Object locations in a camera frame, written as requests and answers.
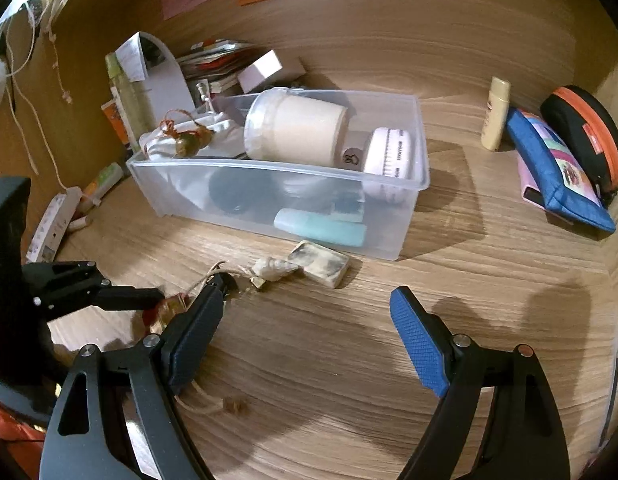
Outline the orange green tube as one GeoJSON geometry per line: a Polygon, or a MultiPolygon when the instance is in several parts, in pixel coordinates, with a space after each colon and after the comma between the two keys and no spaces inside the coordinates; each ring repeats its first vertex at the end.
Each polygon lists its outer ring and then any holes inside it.
{"type": "Polygon", "coordinates": [[[100,174],[82,190],[84,196],[76,209],[77,214],[88,214],[92,208],[99,206],[102,198],[123,179],[123,176],[123,168],[118,162],[112,162],[103,168],[100,174]]]}

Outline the blue patterned pencil pouch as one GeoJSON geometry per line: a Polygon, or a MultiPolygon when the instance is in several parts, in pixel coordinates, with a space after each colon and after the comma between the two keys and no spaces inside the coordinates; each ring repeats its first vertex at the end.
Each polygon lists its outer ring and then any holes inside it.
{"type": "Polygon", "coordinates": [[[542,196],[543,207],[572,221],[613,233],[616,225],[565,142],[544,120],[511,108],[506,128],[542,196]]]}

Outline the small white shell figurine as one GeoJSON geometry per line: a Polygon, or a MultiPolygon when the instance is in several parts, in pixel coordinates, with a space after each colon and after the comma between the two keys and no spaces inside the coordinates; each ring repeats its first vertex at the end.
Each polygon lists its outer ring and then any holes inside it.
{"type": "Polygon", "coordinates": [[[285,259],[263,257],[259,258],[251,266],[251,273],[253,273],[256,278],[260,278],[266,282],[277,282],[297,272],[299,269],[300,266],[298,264],[289,262],[285,259]]]}

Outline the white drawstring cloth bag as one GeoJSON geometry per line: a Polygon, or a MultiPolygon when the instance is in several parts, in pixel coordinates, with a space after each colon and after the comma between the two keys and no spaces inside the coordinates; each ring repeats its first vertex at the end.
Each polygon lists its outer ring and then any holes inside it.
{"type": "Polygon", "coordinates": [[[140,150],[149,160],[236,158],[246,154],[244,130],[225,113],[203,115],[175,108],[142,134],[140,150]]]}

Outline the orange snack packet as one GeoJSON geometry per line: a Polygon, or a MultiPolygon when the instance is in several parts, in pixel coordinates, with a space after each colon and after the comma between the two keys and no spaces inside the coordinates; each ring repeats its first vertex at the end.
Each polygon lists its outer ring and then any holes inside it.
{"type": "Polygon", "coordinates": [[[114,99],[109,100],[101,106],[101,110],[112,126],[120,142],[122,142],[125,146],[129,146],[128,133],[122,116],[119,114],[116,101],[114,99]]]}

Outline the yellow-green spray bottle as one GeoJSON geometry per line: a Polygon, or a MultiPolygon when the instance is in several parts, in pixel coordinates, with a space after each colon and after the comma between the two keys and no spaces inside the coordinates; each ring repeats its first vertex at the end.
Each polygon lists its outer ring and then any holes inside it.
{"type": "Polygon", "coordinates": [[[105,56],[105,65],[112,96],[114,96],[118,113],[127,131],[128,142],[132,151],[139,153],[141,151],[140,138],[142,134],[150,130],[146,123],[142,102],[114,52],[105,56]]]}

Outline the clear plastic storage bin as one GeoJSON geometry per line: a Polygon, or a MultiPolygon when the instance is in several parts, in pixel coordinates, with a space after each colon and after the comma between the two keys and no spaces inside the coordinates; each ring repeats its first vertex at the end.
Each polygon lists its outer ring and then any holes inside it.
{"type": "MultiPolygon", "coordinates": [[[[303,238],[274,227],[275,215],[283,208],[363,223],[367,235],[362,247],[317,243],[364,256],[396,259],[407,236],[417,195],[429,184],[419,100],[412,94],[284,89],[348,108],[348,127],[334,167],[257,160],[247,154],[236,158],[149,160],[140,151],[129,159],[128,166],[142,193],[162,216],[191,218],[289,240],[303,238]],[[413,148],[409,179],[379,177],[363,171],[367,144],[379,127],[410,133],[413,148]],[[405,200],[398,205],[374,200],[364,193],[364,180],[401,185],[405,200]]],[[[194,114],[225,113],[244,130],[248,110],[259,93],[221,96],[210,108],[194,114]]]]}

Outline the beige cup with clear lid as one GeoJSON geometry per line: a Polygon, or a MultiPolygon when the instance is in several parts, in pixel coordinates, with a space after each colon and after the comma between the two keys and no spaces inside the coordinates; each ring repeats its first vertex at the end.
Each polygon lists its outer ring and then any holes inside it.
{"type": "Polygon", "coordinates": [[[248,110],[244,145],[251,159],[334,167],[348,108],[284,88],[259,93],[248,110]]]}

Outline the stack of books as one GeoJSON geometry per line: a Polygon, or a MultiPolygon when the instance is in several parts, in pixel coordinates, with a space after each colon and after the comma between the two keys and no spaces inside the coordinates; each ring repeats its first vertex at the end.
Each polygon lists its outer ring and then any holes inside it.
{"type": "Polygon", "coordinates": [[[247,42],[218,39],[195,44],[177,62],[192,96],[240,94],[237,75],[259,57],[260,48],[247,42]]]}

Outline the pink round fan device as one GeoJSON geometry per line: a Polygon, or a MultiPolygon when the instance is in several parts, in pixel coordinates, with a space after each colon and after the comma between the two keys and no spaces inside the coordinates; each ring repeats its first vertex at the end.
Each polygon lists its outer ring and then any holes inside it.
{"type": "MultiPolygon", "coordinates": [[[[412,169],[413,143],[407,130],[379,127],[374,130],[367,144],[363,171],[375,176],[409,179],[412,169]]],[[[383,200],[393,205],[405,200],[405,189],[401,185],[364,180],[365,194],[374,200],[383,200]]]]}

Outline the cream lotion bottle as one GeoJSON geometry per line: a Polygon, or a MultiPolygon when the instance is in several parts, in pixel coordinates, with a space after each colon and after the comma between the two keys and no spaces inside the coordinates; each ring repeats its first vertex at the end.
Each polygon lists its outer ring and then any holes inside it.
{"type": "Polygon", "coordinates": [[[493,77],[480,136],[481,144],[486,150],[494,152],[499,148],[509,107],[510,83],[499,77],[493,77]]]}

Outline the white curved paper stand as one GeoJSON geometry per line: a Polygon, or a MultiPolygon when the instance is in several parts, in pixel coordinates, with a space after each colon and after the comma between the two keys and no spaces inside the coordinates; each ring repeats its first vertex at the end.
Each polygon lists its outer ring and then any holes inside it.
{"type": "Polygon", "coordinates": [[[148,32],[136,32],[115,54],[150,129],[155,129],[169,110],[195,109],[180,65],[163,41],[148,32]]]}

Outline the pink phone under pouch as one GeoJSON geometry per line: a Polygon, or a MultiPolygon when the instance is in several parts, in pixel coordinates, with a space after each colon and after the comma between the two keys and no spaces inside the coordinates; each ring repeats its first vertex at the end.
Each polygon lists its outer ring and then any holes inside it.
{"type": "Polygon", "coordinates": [[[533,179],[533,176],[525,164],[524,159],[522,159],[522,156],[520,155],[517,155],[517,171],[522,199],[525,200],[525,202],[530,203],[532,206],[542,209],[552,222],[562,222],[571,226],[571,220],[545,208],[544,199],[538,185],[533,179]]]}

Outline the gourd charm with orange cord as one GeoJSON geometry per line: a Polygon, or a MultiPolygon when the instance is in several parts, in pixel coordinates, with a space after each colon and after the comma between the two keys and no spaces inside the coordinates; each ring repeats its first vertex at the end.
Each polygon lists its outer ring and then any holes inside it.
{"type": "Polygon", "coordinates": [[[178,158],[194,157],[213,140],[213,131],[200,124],[190,112],[181,110],[181,108],[168,110],[159,123],[159,128],[164,136],[169,136],[169,138],[175,140],[175,156],[178,158]],[[170,117],[171,114],[180,114],[189,118],[193,122],[194,128],[179,131],[175,121],[170,117]]]}

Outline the white small box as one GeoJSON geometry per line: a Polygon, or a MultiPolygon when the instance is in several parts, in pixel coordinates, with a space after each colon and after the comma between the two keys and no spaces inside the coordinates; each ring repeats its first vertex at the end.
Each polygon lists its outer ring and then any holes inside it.
{"type": "Polygon", "coordinates": [[[276,84],[289,84],[306,73],[299,58],[269,50],[237,75],[244,93],[253,93],[276,84]]]}

